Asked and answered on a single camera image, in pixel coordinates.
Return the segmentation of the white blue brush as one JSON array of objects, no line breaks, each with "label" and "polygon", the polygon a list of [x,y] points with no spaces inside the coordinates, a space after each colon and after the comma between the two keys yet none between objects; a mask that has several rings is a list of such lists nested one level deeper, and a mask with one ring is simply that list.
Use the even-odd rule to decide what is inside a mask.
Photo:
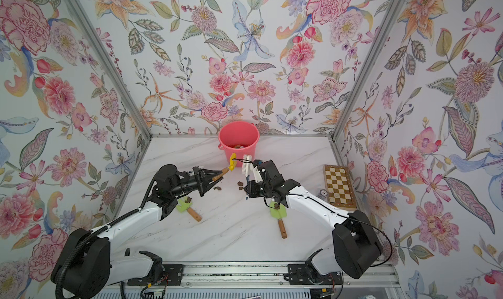
[{"label": "white blue brush", "polygon": [[250,198],[250,195],[248,193],[248,189],[250,186],[250,171],[252,169],[253,169],[252,155],[246,154],[242,160],[242,173],[244,174],[244,176],[246,178],[246,185],[244,186],[244,191],[245,191],[247,200]]}]

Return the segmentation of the green trowel wooden handle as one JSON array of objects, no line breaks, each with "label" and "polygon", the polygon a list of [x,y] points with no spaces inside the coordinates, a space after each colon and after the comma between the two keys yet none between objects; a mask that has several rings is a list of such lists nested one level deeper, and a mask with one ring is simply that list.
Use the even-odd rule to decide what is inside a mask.
[{"label": "green trowel wooden handle", "polygon": [[282,236],[282,239],[286,239],[288,237],[287,232],[286,232],[286,227],[284,225],[283,219],[286,218],[287,213],[286,213],[286,207],[282,205],[281,203],[271,201],[269,204],[270,207],[270,213],[273,218],[277,220],[280,233]]}]

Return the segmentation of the yellow scoop wooden handle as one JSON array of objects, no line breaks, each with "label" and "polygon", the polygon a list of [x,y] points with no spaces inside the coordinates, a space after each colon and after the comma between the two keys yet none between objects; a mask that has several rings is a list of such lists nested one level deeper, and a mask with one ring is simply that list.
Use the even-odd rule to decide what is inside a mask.
[{"label": "yellow scoop wooden handle", "polygon": [[218,175],[212,178],[212,181],[217,181],[221,177],[223,177],[225,174],[229,173],[230,171],[233,171],[236,166],[237,166],[237,154],[232,153],[230,159],[229,159],[229,166],[227,168],[224,168]]}]

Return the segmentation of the green hand rake wooden handle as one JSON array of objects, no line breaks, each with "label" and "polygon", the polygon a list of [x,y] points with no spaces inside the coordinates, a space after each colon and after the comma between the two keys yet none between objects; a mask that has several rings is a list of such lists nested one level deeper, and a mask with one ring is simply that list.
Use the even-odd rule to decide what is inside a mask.
[{"label": "green hand rake wooden handle", "polygon": [[193,204],[192,198],[186,196],[184,198],[178,199],[176,209],[181,213],[187,212],[197,222],[200,222],[202,220],[202,217],[191,207],[192,204]]}]

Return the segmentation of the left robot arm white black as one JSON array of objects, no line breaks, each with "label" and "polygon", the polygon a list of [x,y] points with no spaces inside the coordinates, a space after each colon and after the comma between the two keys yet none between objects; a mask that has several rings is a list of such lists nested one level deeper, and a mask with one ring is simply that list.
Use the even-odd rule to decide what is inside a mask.
[{"label": "left robot arm white black", "polygon": [[180,198],[187,198],[194,191],[205,195],[229,170],[194,167],[184,172],[173,164],[164,165],[154,174],[139,207],[91,230],[80,228],[72,232],[51,274],[56,298],[63,298],[65,291],[72,298],[92,298],[104,287],[129,279],[161,281],[165,269],[160,256],[150,251],[120,255],[115,251],[169,216]]}]

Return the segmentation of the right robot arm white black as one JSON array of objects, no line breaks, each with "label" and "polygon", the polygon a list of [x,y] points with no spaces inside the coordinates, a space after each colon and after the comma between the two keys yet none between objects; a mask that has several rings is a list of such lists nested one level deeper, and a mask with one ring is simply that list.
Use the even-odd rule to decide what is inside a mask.
[{"label": "right robot arm white black", "polygon": [[249,198],[263,198],[271,211],[296,210],[321,224],[332,244],[316,250],[305,261],[313,281],[325,275],[342,272],[360,279],[383,255],[378,229],[360,210],[344,211],[311,194],[299,182],[285,179],[271,160],[242,159],[246,176],[244,191]]}]

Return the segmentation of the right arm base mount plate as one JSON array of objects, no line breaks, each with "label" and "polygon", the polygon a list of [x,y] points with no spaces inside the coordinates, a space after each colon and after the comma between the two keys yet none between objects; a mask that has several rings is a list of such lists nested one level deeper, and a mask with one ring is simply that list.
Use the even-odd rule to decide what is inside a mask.
[{"label": "right arm base mount plate", "polygon": [[290,285],[342,285],[343,276],[339,273],[320,275],[306,264],[289,264],[284,280]]}]

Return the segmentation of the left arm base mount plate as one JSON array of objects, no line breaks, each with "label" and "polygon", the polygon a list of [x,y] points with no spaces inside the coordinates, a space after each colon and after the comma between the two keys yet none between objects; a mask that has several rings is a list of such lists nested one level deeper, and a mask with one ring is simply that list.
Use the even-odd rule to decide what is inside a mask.
[{"label": "left arm base mount plate", "polygon": [[143,278],[129,279],[128,286],[154,286],[156,282],[160,285],[180,286],[183,277],[184,265],[182,264],[163,264],[162,268],[157,267],[152,269],[148,275]]}]

